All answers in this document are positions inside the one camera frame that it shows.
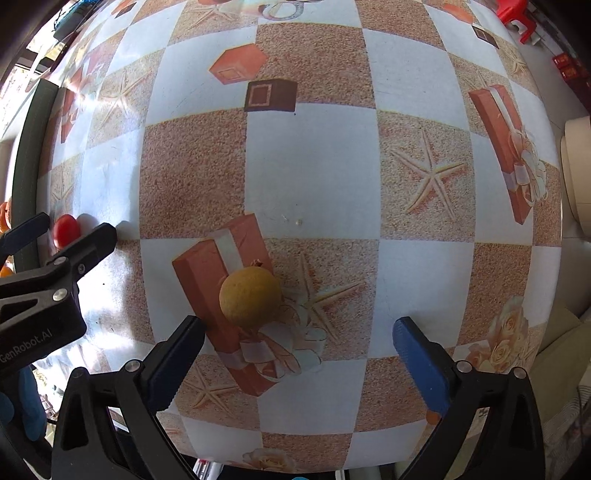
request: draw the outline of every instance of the yellow fruit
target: yellow fruit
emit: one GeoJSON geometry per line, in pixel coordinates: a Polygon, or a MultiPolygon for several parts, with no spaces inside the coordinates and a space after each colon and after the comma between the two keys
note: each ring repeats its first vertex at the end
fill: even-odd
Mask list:
{"type": "Polygon", "coordinates": [[[220,308],[228,321],[242,328],[270,322],[281,304],[279,281],[262,267],[246,267],[228,275],[220,289],[220,308]]]}

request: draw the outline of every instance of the checkered tablecloth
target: checkered tablecloth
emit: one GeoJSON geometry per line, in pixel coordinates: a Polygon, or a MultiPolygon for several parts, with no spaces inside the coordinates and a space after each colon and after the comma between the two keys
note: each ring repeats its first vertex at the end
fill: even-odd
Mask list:
{"type": "Polygon", "coordinates": [[[561,203],[540,94],[475,1],[238,1],[111,2],[53,73],[38,210],[120,241],[80,282],[87,335],[40,367],[65,383],[143,358],[193,313],[172,260],[254,212],[282,287],[327,331],[319,365],[253,397],[208,341],[163,426],[183,453],[244,467],[408,459],[430,430],[395,319],[488,371],[529,368],[541,341],[561,203]],[[263,59],[244,81],[213,67],[238,47],[263,59]],[[295,111],[245,109],[249,80],[270,79],[297,82],[295,111]],[[469,96],[490,85],[545,167],[522,224],[469,96]]]}

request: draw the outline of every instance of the orange cube print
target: orange cube print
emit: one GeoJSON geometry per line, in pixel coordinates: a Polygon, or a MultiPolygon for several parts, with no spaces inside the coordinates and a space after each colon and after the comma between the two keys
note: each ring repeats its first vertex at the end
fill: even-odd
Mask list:
{"type": "Polygon", "coordinates": [[[209,71],[224,85],[252,80],[269,57],[254,43],[229,48],[209,71]]]}

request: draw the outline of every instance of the orange object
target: orange object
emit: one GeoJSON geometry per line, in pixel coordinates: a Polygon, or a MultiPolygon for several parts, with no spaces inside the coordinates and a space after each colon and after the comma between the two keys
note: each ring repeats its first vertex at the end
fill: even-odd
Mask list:
{"type": "Polygon", "coordinates": [[[564,69],[560,69],[560,74],[564,80],[573,80],[580,77],[579,71],[572,65],[564,69]]]}
{"type": "Polygon", "coordinates": [[[529,18],[525,11],[527,10],[528,0],[498,0],[499,8],[496,10],[496,16],[504,23],[517,20],[527,29],[519,41],[525,43],[535,31],[536,24],[529,18]]]}
{"type": "Polygon", "coordinates": [[[579,59],[574,59],[574,64],[576,65],[577,70],[579,71],[579,75],[581,75],[581,77],[585,79],[591,76],[591,74],[589,74],[589,71],[585,68],[585,65],[583,65],[583,62],[581,62],[579,59]]]}
{"type": "MultiPolygon", "coordinates": [[[[491,87],[499,93],[503,104],[507,108],[513,126],[517,130],[522,131],[523,125],[521,123],[521,118],[519,117],[517,108],[515,108],[513,100],[511,100],[505,87],[502,85],[491,85],[491,87]]],[[[505,177],[507,192],[509,193],[509,199],[511,200],[511,208],[513,209],[515,221],[523,225],[531,210],[531,206],[528,205],[519,190],[514,187],[515,164],[522,162],[522,160],[517,158],[514,151],[511,149],[511,142],[509,141],[509,126],[505,123],[501,111],[489,90],[473,90],[472,92],[469,92],[468,95],[476,106],[476,110],[478,110],[478,114],[480,115],[480,118],[482,118],[486,132],[491,138],[492,146],[495,149],[496,157],[499,160],[501,171],[505,177]]]]}
{"type": "Polygon", "coordinates": [[[568,53],[561,53],[560,55],[553,57],[552,61],[559,69],[563,69],[564,67],[571,65],[572,58],[568,53]]]}
{"type": "Polygon", "coordinates": [[[6,223],[6,206],[8,202],[0,205],[0,233],[8,232],[10,227],[6,223]]]}
{"type": "Polygon", "coordinates": [[[209,69],[224,85],[253,80],[269,57],[254,43],[226,50],[209,69]]]}
{"type": "Polygon", "coordinates": [[[425,416],[427,423],[429,425],[437,425],[439,420],[441,420],[441,415],[436,411],[427,410],[427,415],[425,416]]]}
{"type": "Polygon", "coordinates": [[[472,16],[468,12],[466,12],[462,7],[452,4],[443,4],[443,9],[447,13],[456,17],[458,20],[472,24],[472,16]]]}
{"type": "Polygon", "coordinates": [[[8,265],[3,265],[2,269],[0,270],[0,278],[8,277],[10,275],[14,275],[14,272],[10,269],[8,265]]]}
{"type": "MultiPolygon", "coordinates": [[[[235,240],[243,265],[258,261],[260,267],[273,273],[271,259],[254,214],[243,215],[222,227],[235,240]]],[[[212,238],[203,240],[173,260],[174,271],[185,295],[199,318],[207,325],[207,337],[240,389],[259,396],[275,385],[274,366],[245,362],[241,357],[244,345],[259,340],[232,325],[222,313],[219,293],[228,276],[224,260],[212,238]]]]}

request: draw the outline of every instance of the blue object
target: blue object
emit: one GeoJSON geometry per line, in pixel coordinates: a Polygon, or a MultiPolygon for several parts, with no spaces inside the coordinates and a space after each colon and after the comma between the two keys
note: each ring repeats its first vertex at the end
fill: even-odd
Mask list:
{"type": "Polygon", "coordinates": [[[22,405],[22,424],[27,438],[34,442],[45,436],[47,416],[39,398],[37,382],[31,367],[25,367],[18,376],[18,396],[22,405]]]}
{"type": "Polygon", "coordinates": [[[60,12],[60,15],[53,22],[53,38],[63,41],[84,21],[87,14],[94,8],[94,4],[100,0],[79,0],[67,12],[60,12]]]}
{"type": "Polygon", "coordinates": [[[409,317],[394,322],[392,341],[427,408],[443,417],[450,405],[450,385],[431,359],[428,351],[431,342],[409,317]]]}
{"type": "Polygon", "coordinates": [[[14,418],[14,405],[5,394],[0,392],[0,423],[6,426],[14,418]]]}

